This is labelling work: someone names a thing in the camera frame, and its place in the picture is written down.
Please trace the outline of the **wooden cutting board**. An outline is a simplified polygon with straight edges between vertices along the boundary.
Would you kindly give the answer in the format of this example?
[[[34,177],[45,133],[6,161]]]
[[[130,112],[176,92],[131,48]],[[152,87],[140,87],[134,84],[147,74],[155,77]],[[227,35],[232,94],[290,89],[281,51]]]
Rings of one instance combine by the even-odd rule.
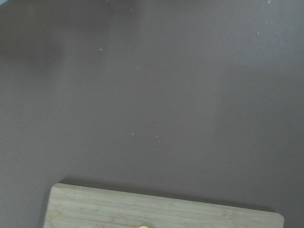
[[[282,228],[280,214],[58,183],[46,228]]]

